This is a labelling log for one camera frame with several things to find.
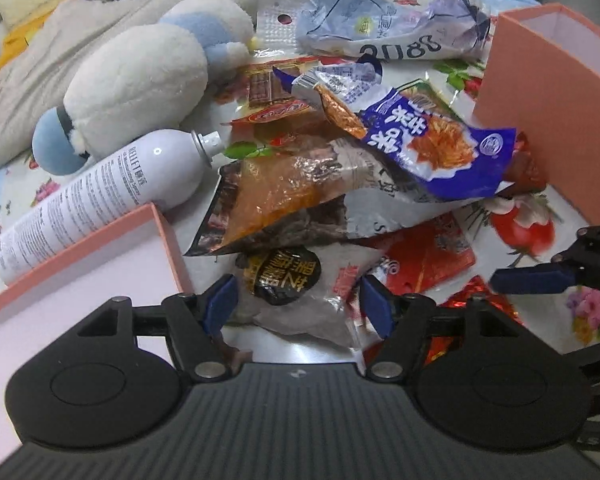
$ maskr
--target plush toy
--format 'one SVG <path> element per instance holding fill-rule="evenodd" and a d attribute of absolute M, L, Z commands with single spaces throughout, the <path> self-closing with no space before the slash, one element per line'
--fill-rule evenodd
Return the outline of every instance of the plush toy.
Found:
<path fill-rule="evenodd" d="M 183 0 L 158 23 L 122 32 L 82 63 L 62 106 L 40 117 L 36 162 L 70 174 L 90 156 L 177 127 L 209 81 L 248 62 L 252 37 L 249 15 L 231 0 Z"/>

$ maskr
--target snack wrapper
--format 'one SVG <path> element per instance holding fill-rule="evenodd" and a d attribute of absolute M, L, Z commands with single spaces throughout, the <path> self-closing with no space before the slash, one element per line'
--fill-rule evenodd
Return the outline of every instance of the snack wrapper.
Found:
<path fill-rule="evenodd" d="M 310 334 L 360 348 L 346 298 L 382 251 L 353 244 L 240 254 L 240 302 L 232 320 L 283 335 Z"/>
<path fill-rule="evenodd" d="M 356 63 L 341 61 L 337 57 L 304 56 L 252 64 L 240 70 L 235 80 L 216 96 L 216 101 L 236 102 L 237 117 L 231 120 L 231 125 L 266 124 L 312 111 L 306 102 L 282 87 L 279 78 L 273 75 L 273 67 L 293 76 L 315 69 L 353 80 L 378 83 L 382 80 L 382 66 L 376 58 L 362 56 Z"/>
<path fill-rule="evenodd" d="M 424 293 L 475 263 L 453 213 L 361 243 L 384 251 L 369 273 L 396 296 Z"/>
<path fill-rule="evenodd" d="M 387 0 L 309 0 L 299 13 L 307 51 L 385 59 L 478 57 L 490 29 L 481 0 L 432 0 L 424 12 Z"/>
<path fill-rule="evenodd" d="M 501 294 L 495 294 L 492 292 L 481 276 L 472 277 L 462 288 L 462 290 L 456 292 L 440 306 L 447 308 L 464 308 L 466 306 L 466 302 L 474 294 L 484 294 L 486 300 L 489 301 L 493 306 L 503 311 L 511 319 L 517 321 L 518 323 L 522 323 L 518 317 L 518 313 L 509 303 L 507 298 Z M 378 355 L 379 350 L 382 348 L 382 343 L 382 341 L 378 342 L 375 345 L 365 349 L 363 354 L 367 364 L 373 361 L 373 359 Z M 430 362 L 442 357 L 447 352 L 452 351 L 454 348 L 458 348 L 461 344 L 461 337 L 432 337 L 431 345 L 429 346 L 429 353 L 425 359 L 425 365 L 428 365 Z"/>
<path fill-rule="evenodd" d="M 325 120 L 311 130 L 221 168 L 187 256 L 368 238 L 473 200 L 438 199 Z"/>
<path fill-rule="evenodd" d="M 515 128 L 481 129 L 418 106 L 394 88 L 311 70 L 283 87 L 323 110 L 328 120 L 448 200 L 493 196 L 516 142 Z"/>

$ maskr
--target printed number 2088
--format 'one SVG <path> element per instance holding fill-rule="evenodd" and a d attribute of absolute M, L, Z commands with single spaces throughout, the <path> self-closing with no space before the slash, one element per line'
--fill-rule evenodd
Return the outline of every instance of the printed number 2088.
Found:
<path fill-rule="evenodd" d="M 380 49 L 385 59 L 404 59 L 404 56 L 410 59 L 418 59 L 427 53 L 425 47 L 429 52 L 437 52 L 442 49 L 439 43 L 433 41 L 430 34 L 421 36 L 418 41 L 408 44 L 405 52 L 400 45 L 382 45 Z M 395 56 L 389 49 L 395 49 Z M 373 57 L 378 57 L 378 48 L 375 45 L 366 44 L 360 48 L 360 54 L 371 54 Z"/>

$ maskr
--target clear plastic bag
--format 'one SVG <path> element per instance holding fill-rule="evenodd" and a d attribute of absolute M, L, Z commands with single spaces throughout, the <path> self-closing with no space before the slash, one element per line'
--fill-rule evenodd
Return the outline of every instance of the clear plastic bag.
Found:
<path fill-rule="evenodd" d="M 381 257 L 380 250 L 352 244 L 240 254 L 240 303 L 232 321 L 360 348 L 346 299 L 357 279 Z"/>
<path fill-rule="evenodd" d="M 187 256 L 367 238 L 470 201 L 444 202 L 327 121 L 266 156 L 221 168 Z"/>
<path fill-rule="evenodd" d="M 477 57 L 490 29 L 481 0 L 432 0 L 424 12 L 387 0 L 309 0 L 296 38 L 305 50 L 385 59 Z"/>

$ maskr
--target white plastic bag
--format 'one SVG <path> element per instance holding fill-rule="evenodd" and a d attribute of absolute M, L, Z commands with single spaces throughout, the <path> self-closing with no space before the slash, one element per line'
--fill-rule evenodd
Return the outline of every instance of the white plastic bag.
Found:
<path fill-rule="evenodd" d="M 305 50 L 384 59 L 477 57 L 490 28 L 481 0 L 433 0 L 424 12 L 387 0 L 309 0 L 296 38 Z"/>

